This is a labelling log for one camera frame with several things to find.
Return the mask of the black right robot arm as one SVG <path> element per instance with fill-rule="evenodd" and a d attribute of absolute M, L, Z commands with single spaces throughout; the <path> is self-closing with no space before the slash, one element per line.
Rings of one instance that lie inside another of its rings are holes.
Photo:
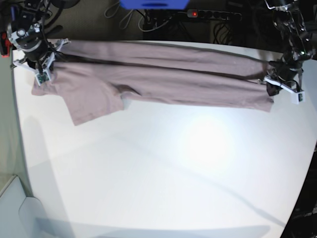
<path fill-rule="evenodd" d="M 6 39 L 13 49 L 24 53 L 23 60 L 18 60 L 16 66 L 29 62 L 31 69 L 40 77 L 49 75 L 51 63 L 59 54 L 62 44 L 48 41 L 51 34 L 62 30 L 58 25 L 51 28 L 64 9 L 78 4 L 78 0 L 25 0 L 19 11 L 11 11 L 11 21 L 6 27 Z"/>

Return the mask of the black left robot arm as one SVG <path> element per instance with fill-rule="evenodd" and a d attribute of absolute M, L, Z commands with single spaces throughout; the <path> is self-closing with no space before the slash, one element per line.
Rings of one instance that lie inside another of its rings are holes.
<path fill-rule="evenodd" d="M 303 63 L 316 54 L 310 42 L 310 32 L 306 29 L 297 0 L 266 0 L 265 3 L 273 10 L 273 23 L 289 45 L 280 59 L 269 62 L 270 69 L 263 83 L 271 97 L 285 90 L 290 93 L 293 103 L 299 104 L 305 101 Z"/>

